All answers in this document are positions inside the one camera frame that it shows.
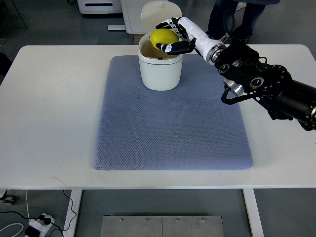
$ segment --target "power strip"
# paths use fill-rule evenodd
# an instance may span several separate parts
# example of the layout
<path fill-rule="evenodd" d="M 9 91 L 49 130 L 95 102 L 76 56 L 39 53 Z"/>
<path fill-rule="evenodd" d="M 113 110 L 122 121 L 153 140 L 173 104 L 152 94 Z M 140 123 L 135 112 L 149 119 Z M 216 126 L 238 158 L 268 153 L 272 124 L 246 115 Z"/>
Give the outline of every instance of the power strip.
<path fill-rule="evenodd" d="M 31 219 L 29 221 L 30 226 L 24 232 L 26 234 L 25 237 L 44 237 L 54 222 L 55 219 L 45 213 L 43 213 L 37 221 Z"/>

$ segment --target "gray floor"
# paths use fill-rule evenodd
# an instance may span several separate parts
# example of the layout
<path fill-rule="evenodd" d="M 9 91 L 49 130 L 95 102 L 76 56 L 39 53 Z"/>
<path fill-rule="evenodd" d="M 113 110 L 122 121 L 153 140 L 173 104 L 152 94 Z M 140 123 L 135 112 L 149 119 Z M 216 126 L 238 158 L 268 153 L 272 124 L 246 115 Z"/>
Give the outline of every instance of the gray floor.
<path fill-rule="evenodd" d="M 126 32 L 108 32 L 108 25 L 122 25 L 122 15 L 82 16 L 77 6 L 66 0 L 15 0 L 28 28 L 17 15 L 10 0 L 5 0 L 10 12 L 0 14 L 0 39 L 6 39 L 0 51 L 14 60 L 25 45 L 60 44 L 133 44 Z M 184 16 L 206 30 L 215 0 L 172 0 Z M 243 10 L 236 13 L 236 26 Z M 267 6 L 260 17 L 252 44 L 303 44 L 316 57 L 316 1 L 282 0 Z M 67 204 L 60 204 L 63 195 L 52 191 L 34 191 L 32 211 L 51 212 L 60 223 L 65 218 Z M 1 206 L 0 210 L 20 210 L 25 214 L 23 192 L 16 206 Z M 316 190 L 285 189 L 256 190 L 258 208 L 266 237 L 316 236 Z M 99 237 L 103 215 L 114 214 L 216 214 L 223 216 L 225 236 L 250 236 L 245 207 L 240 190 L 230 191 L 85 191 L 76 236 Z M 20 218 L 0 216 L 0 229 L 21 222 Z"/>

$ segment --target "cable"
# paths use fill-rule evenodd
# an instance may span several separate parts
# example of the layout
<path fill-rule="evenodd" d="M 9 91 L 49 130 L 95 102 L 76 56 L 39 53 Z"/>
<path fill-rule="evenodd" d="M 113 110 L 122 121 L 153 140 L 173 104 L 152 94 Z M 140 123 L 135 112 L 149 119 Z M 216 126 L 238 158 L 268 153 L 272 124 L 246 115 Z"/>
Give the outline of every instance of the cable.
<path fill-rule="evenodd" d="M 20 233 L 22 232 L 22 230 L 24 229 L 24 225 L 23 225 L 22 223 L 13 223 L 13 224 L 7 225 L 6 227 L 2 228 L 2 229 L 0 230 L 0 232 L 3 231 L 4 229 L 10 227 L 10 226 L 13 226 L 13 225 L 20 225 L 20 226 L 22 226 L 22 228 L 21 228 L 21 230 L 20 230 L 18 233 L 16 233 L 15 235 L 13 235 L 13 236 L 11 236 L 11 237 L 17 236 L 17 235 L 20 234 Z"/>
<path fill-rule="evenodd" d="M 31 219 L 37 219 L 37 218 L 39 218 L 39 217 L 31 217 L 31 218 L 27 218 L 27 217 L 24 217 L 22 214 L 20 214 L 19 212 L 16 212 L 16 211 L 0 211 L 0 214 L 6 214 L 6 213 L 15 213 L 15 214 L 18 214 L 19 216 L 21 216 L 23 219 L 25 219 L 25 220 L 31 220 Z M 61 235 L 62 235 L 62 237 L 64 237 L 64 235 L 63 235 L 63 233 L 62 233 L 62 229 L 58 226 L 58 225 L 56 225 L 56 224 L 54 224 L 54 223 L 51 223 L 52 225 L 54 225 L 54 226 L 56 226 L 58 229 L 57 230 L 60 230 L 60 233 L 61 233 Z"/>
<path fill-rule="evenodd" d="M 52 230 L 52 232 L 50 233 L 50 235 L 49 235 L 48 237 L 50 237 L 50 236 L 53 234 L 53 232 L 54 232 L 55 230 L 59 230 L 60 233 L 63 235 L 62 231 L 67 231 L 67 230 L 69 230 L 69 228 L 70 228 L 70 223 L 71 223 L 72 220 L 77 216 L 77 213 L 75 213 L 74 210 L 73 210 L 74 201 L 71 199 L 71 197 L 69 197 L 69 196 L 67 196 L 67 195 L 65 194 L 65 190 L 63 190 L 63 194 L 64 194 L 64 196 L 66 196 L 67 198 L 69 198 L 69 200 L 71 201 L 71 208 L 70 208 L 70 210 L 71 210 L 75 215 L 74 215 L 74 217 L 69 221 L 69 225 L 68 225 L 68 228 L 67 228 L 67 229 L 61 230 L 60 227 L 58 227 L 58 229 Z"/>
<path fill-rule="evenodd" d="M 26 197 L 26 203 L 27 203 L 27 191 L 25 192 L 25 197 Z M 67 198 L 69 198 L 69 200 L 71 201 L 71 208 L 70 208 L 70 210 L 75 214 L 74 215 L 74 217 L 69 221 L 69 225 L 68 225 L 68 228 L 66 228 L 66 229 L 64 229 L 64 230 L 62 230 L 58 225 L 56 225 L 56 224 L 54 224 L 54 223 L 51 223 L 53 226 L 56 226 L 57 227 L 57 229 L 54 229 L 54 230 L 59 230 L 60 231 L 60 234 L 62 235 L 62 237 L 64 237 L 64 235 L 63 235 L 63 231 L 67 231 L 69 228 L 70 228 L 70 224 L 71 224 L 71 222 L 72 222 L 72 220 L 77 216 L 77 213 L 75 213 L 74 212 L 74 210 L 73 210 L 73 206 L 74 206 L 74 201 L 71 199 L 71 197 L 69 197 L 69 196 L 67 196 L 66 194 L 65 194 L 65 190 L 63 190 L 63 194 L 64 194 L 64 196 L 66 196 Z M 15 214 L 18 214 L 19 216 L 21 216 L 23 219 L 25 219 L 25 220 L 31 220 L 31 219 L 37 219 L 38 217 L 29 217 L 29 210 L 28 210 L 28 203 L 26 204 L 27 206 L 27 212 L 28 212 L 28 217 L 24 217 L 22 214 L 20 214 L 19 212 L 16 212 L 16 211 L 1 211 L 0 212 L 0 214 L 6 214 L 6 213 L 15 213 Z"/>
<path fill-rule="evenodd" d="M 29 215 L 29 205 L 28 205 L 28 196 L 27 196 L 27 193 L 28 193 L 28 189 L 26 190 L 25 192 L 25 199 L 26 199 L 26 210 L 28 212 L 28 218 L 30 217 Z"/>

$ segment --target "person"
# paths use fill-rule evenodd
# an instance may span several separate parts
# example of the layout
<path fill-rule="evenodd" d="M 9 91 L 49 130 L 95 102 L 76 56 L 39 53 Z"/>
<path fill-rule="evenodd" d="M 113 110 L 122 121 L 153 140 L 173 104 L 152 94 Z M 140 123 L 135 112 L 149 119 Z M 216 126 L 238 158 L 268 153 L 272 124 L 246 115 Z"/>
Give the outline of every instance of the person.
<path fill-rule="evenodd" d="M 219 40 L 227 33 L 224 21 L 225 12 L 231 10 L 235 13 L 238 2 L 238 0 L 216 0 L 210 14 L 207 31 L 207 34 L 212 39 Z M 246 7 L 242 23 L 234 30 L 233 36 L 241 42 L 248 43 L 252 36 L 253 27 L 264 11 L 266 5 L 277 4 L 280 0 L 243 0 L 243 2 L 246 3 Z"/>

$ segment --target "black cable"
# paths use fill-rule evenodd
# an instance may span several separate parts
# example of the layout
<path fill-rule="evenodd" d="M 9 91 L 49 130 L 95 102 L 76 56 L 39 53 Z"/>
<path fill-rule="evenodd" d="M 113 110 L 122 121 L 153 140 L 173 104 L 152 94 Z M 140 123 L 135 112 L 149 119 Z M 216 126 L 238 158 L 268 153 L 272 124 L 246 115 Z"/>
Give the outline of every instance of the black cable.
<path fill-rule="evenodd" d="M 20 214 L 19 212 L 16 212 L 16 211 L 0 211 L 0 214 L 6 214 L 6 213 L 15 213 L 15 214 L 18 214 L 19 216 L 21 216 L 23 219 L 25 220 L 31 220 L 31 219 L 37 219 L 38 217 L 30 217 L 30 218 L 27 218 L 27 217 L 24 217 L 22 214 Z"/>
<path fill-rule="evenodd" d="M 63 190 L 63 194 L 64 194 L 64 196 L 66 196 L 67 198 L 69 198 L 69 200 L 71 201 L 71 208 L 70 208 L 70 210 L 75 214 L 75 216 L 69 221 L 69 225 L 68 225 L 68 228 L 67 229 L 64 229 L 64 230 L 62 230 L 62 229 L 60 229 L 60 227 L 59 226 L 56 226 L 56 225 L 54 225 L 53 223 L 52 223 L 52 225 L 54 225 L 54 226 L 56 226 L 56 227 L 58 227 L 58 229 L 54 229 L 54 230 L 52 230 L 52 232 L 50 233 L 50 235 L 48 236 L 48 237 L 50 237 L 52 234 L 53 234 L 53 232 L 55 231 L 55 230 L 59 230 L 60 231 L 60 233 L 62 234 L 62 236 L 63 236 L 63 233 L 62 233 L 62 231 L 67 231 L 67 230 L 69 230 L 69 228 L 70 228 L 70 223 L 72 222 L 72 220 L 77 216 L 77 213 L 75 213 L 74 212 L 74 210 L 73 210 L 73 206 L 74 206 L 74 201 L 71 199 L 71 197 L 69 197 L 69 196 L 67 196 L 66 194 L 65 194 L 65 190 Z"/>

